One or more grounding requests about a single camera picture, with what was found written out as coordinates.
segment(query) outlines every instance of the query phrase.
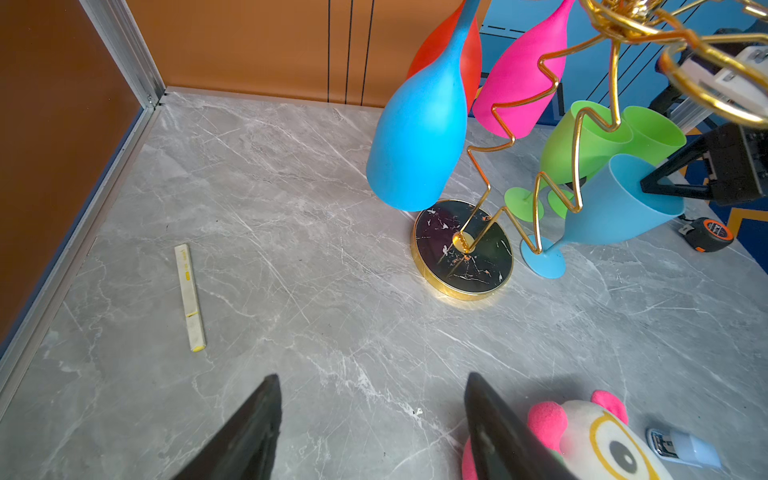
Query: yellow and white box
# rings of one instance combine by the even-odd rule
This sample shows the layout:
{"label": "yellow and white box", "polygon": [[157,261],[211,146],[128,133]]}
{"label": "yellow and white box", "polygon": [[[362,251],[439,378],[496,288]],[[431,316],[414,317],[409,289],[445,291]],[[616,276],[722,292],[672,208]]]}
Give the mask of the yellow and white box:
{"label": "yellow and white box", "polygon": [[200,316],[200,305],[197,303],[197,288],[192,273],[190,248],[185,243],[174,250],[176,251],[176,265],[179,269],[181,301],[184,303],[184,317],[187,319],[190,348],[193,352],[200,352],[205,348],[205,332],[203,331],[203,317]]}

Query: black and orange tape measure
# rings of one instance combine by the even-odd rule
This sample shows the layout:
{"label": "black and orange tape measure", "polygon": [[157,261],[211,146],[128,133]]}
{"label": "black and orange tape measure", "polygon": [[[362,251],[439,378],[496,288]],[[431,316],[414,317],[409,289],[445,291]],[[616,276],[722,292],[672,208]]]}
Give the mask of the black and orange tape measure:
{"label": "black and orange tape measure", "polygon": [[696,251],[717,252],[733,242],[733,234],[728,230],[728,227],[717,220],[706,217],[688,220],[684,215],[681,215],[680,218],[690,221],[690,224],[678,231],[683,234],[685,241]]}

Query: gray marble tabletop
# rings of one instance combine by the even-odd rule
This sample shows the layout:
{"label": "gray marble tabletop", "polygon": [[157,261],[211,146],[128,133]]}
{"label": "gray marble tabletop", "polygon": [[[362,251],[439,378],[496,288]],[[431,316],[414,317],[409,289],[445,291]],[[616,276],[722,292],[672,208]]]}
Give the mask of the gray marble tabletop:
{"label": "gray marble tabletop", "polygon": [[[768,477],[768,276],[738,243],[697,253],[673,221],[565,247],[559,280],[515,250],[504,289],[463,303],[414,267],[414,215],[368,188],[380,111],[188,92],[163,109],[0,422],[0,478],[171,478],[277,372],[273,478],[457,480],[471,371],[523,417],[606,389],[635,432],[673,425],[717,447],[724,472],[670,465],[677,480]],[[531,186],[548,132],[479,155],[491,207]],[[499,139],[471,119],[468,141]],[[445,197],[481,192],[462,156]],[[542,231],[562,230],[547,207]]]}

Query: yellow eye outline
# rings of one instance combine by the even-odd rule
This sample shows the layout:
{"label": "yellow eye outline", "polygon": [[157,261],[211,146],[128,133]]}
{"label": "yellow eye outline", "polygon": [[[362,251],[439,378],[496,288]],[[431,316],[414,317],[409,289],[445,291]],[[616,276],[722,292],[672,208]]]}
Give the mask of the yellow eye outline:
{"label": "yellow eye outline", "polygon": [[603,456],[603,453],[598,448],[598,429],[600,428],[600,425],[604,424],[605,422],[613,422],[619,429],[621,429],[622,432],[624,432],[624,435],[632,442],[634,447],[637,449],[637,451],[640,453],[640,456],[643,457],[643,462],[645,462],[645,468],[648,470],[649,479],[648,480],[660,480],[659,474],[656,473],[656,470],[650,465],[650,462],[648,461],[648,458],[643,453],[643,449],[640,448],[640,446],[637,444],[637,442],[634,441],[634,439],[629,435],[627,430],[624,428],[624,426],[616,420],[616,418],[611,415],[608,412],[604,412],[603,416],[592,422],[592,426],[589,428],[589,442],[592,444],[592,450],[594,450],[595,455],[598,457],[598,460],[600,460],[600,463],[603,464],[603,467],[614,476],[617,480],[629,480],[629,478],[623,476],[621,473],[614,470],[614,468],[611,466],[611,464],[608,463],[608,461]]}

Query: plush toy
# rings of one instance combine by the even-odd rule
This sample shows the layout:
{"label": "plush toy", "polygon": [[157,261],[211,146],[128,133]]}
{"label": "plush toy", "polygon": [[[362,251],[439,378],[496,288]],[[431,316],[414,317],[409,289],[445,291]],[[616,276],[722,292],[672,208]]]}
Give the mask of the plush toy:
{"label": "plush toy", "polygon": [[[672,480],[628,423],[621,400],[601,390],[592,394],[591,402],[538,403],[528,413],[528,428],[580,480]],[[469,441],[462,476],[478,478]]]}

